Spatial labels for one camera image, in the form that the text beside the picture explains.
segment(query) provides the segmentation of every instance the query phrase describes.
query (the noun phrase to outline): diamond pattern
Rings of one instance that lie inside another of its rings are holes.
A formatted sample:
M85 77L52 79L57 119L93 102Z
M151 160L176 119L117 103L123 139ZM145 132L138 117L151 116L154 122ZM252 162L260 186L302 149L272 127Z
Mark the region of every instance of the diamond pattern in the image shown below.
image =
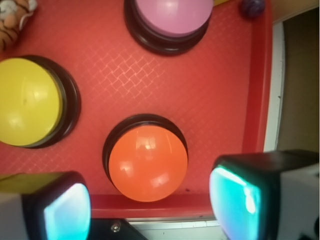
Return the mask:
M188 144L187 176L175 194L207 193L216 157L242 150L252 23L239 2L215 7L198 45L169 57L133 40L123 1L38 0L19 42L0 58L34 54L65 67L79 87L81 115L68 137L45 149L0 143L0 173L75 170L91 194L120 194L103 170L105 139L123 119L153 113L173 121Z

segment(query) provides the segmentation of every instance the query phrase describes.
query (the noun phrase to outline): cyan light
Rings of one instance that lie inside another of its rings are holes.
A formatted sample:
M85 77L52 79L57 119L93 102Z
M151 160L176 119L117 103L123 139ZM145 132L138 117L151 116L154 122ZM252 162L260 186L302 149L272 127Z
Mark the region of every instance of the cyan light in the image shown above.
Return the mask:
M261 191L227 168L218 165L210 175L214 215L231 240L259 237Z
M48 240L85 240L90 221L90 196L82 183L72 185L44 209Z

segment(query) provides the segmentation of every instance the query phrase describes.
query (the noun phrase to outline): purple ball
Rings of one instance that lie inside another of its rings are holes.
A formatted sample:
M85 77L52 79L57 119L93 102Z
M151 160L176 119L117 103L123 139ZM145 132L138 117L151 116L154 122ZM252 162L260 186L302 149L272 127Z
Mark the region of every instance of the purple ball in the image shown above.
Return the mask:
M266 7L265 0L243 0L242 12L249 18L260 16Z

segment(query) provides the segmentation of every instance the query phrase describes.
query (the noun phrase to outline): red tray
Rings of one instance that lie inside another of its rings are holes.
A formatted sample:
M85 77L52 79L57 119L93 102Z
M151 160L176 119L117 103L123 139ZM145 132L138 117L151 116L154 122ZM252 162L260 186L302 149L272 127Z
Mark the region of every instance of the red tray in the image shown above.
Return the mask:
M214 7L203 39L178 56L157 55L137 44L125 25L123 1L38 3L17 45L0 60L31 54L56 61L79 87L81 114L73 132L53 146L0 143L0 173L78 171L94 218L212 215L208 183L215 159L263 150L272 56L269 1L254 20L241 17L239 0ZM102 165L111 129L140 113L173 121L189 152L179 189L151 203L121 195Z

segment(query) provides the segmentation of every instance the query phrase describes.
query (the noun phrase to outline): stuffed toy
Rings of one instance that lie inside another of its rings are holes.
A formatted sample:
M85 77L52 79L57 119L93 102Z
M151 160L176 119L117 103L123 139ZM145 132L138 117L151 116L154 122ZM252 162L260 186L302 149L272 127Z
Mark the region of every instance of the stuffed toy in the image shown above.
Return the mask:
M36 0L0 0L0 52L16 42L37 5Z

